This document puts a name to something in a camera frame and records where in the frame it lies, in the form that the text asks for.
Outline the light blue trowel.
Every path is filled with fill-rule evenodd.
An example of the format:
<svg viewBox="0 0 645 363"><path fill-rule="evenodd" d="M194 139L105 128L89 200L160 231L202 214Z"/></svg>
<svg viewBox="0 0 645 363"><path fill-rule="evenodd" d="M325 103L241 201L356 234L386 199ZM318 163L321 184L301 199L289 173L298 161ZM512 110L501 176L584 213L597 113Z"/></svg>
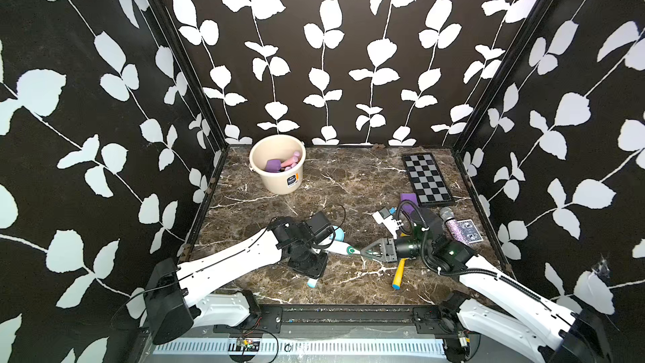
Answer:
<svg viewBox="0 0 645 363"><path fill-rule="evenodd" d="M339 226L334 226L334 233L332 235L329 235L327 239L325 239L320 246L322 247L327 247L328 245L331 245L333 242L343 242L345 237L344 230L340 228ZM307 285L310 288L314 288L317 285L317 279L312 279L310 278L307 281Z"/></svg>

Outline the purple square trowel pink handle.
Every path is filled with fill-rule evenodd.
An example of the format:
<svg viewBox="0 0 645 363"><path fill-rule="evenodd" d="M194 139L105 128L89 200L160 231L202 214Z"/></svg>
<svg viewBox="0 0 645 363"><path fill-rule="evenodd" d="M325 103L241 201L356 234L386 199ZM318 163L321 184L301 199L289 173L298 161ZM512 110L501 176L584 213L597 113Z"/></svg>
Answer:
<svg viewBox="0 0 645 363"><path fill-rule="evenodd" d="M268 173L279 173L282 171L281 163L282 161L280 159L270 159L265 164L264 171Z"/></svg>

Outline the purple square trowel front row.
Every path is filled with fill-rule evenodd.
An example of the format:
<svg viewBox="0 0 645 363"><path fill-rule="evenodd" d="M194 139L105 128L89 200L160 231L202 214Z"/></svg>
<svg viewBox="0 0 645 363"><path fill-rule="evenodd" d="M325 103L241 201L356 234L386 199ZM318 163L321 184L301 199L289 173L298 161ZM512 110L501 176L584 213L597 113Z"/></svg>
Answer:
<svg viewBox="0 0 645 363"><path fill-rule="evenodd" d="M301 153L300 151L295 151L293 153L293 156L285 161L282 161L281 163L281 169L282 171L287 171L292 168L294 168L300 161L301 159Z"/></svg>

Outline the green white scrub brush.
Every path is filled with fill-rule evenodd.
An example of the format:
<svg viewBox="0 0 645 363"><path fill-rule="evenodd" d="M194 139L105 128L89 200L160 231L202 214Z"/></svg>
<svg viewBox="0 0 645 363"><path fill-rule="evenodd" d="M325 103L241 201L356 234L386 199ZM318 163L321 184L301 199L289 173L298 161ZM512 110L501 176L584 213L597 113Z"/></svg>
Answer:
<svg viewBox="0 0 645 363"><path fill-rule="evenodd" d="M339 255L359 255L360 251L354 248L348 243L334 240L329 244L329 247L325 249L329 253L339 254Z"/></svg>

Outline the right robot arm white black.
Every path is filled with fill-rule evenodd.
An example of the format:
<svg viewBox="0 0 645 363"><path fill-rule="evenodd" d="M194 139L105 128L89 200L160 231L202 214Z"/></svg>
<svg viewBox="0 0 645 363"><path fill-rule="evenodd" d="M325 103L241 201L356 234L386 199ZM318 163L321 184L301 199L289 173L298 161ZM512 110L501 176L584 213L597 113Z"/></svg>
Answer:
<svg viewBox="0 0 645 363"><path fill-rule="evenodd" d="M441 304L416 309L418 328L448 336L445 354L466 362L474 354L470 337L483 335L532 362L611 362L601 320L538 295L488 262L471 246L479 235L462 230L450 208L433 213L403 200L394 211L373 214L390 237L362 249L362 257L382 263L419 260L432 273L448 277L490 301L482 304L452 292Z"/></svg>

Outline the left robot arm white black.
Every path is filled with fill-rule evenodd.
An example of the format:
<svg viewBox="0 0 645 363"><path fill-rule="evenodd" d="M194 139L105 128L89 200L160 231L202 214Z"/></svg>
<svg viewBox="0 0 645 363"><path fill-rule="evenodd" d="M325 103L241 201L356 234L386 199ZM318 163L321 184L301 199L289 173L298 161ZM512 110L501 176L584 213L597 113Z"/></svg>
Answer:
<svg viewBox="0 0 645 363"><path fill-rule="evenodd" d="M261 310L250 291L219 294L224 285L285 260L296 274L318 279L324 273L327 249L336 229L322 212L303 221L273 218L247 240L216 254L176 264L156 264L142 292L153 345L180 338L189 330L223 325L239 327Z"/></svg>

